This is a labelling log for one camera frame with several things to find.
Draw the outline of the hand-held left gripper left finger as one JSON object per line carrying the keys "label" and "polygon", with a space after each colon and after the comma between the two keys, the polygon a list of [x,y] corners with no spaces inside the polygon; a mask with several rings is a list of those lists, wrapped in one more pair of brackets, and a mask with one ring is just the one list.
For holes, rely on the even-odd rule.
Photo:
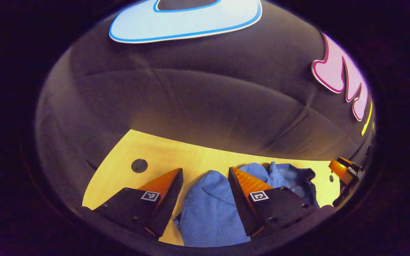
{"label": "hand-held left gripper left finger", "polygon": [[177,204],[183,181],[183,170],[179,167],[140,188],[122,188],[93,211],[137,235],[160,238]]}

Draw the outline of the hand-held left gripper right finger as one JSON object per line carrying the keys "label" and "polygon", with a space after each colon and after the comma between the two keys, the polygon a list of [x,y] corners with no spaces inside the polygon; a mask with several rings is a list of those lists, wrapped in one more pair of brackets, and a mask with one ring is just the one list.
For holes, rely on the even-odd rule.
{"label": "hand-held left gripper right finger", "polygon": [[228,180],[249,237],[263,237],[290,228],[319,210],[289,188],[274,188],[236,167],[229,168]]}

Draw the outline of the blue shirt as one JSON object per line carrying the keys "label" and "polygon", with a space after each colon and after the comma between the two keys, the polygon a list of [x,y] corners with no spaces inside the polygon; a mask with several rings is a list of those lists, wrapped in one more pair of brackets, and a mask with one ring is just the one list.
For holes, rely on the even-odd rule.
{"label": "blue shirt", "polygon": [[[240,168],[273,188],[287,187],[307,203],[318,207],[311,168],[272,162],[267,170],[252,162]],[[174,219],[185,246],[223,247],[249,242],[239,217],[228,178],[210,170],[187,192],[182,211]]]}

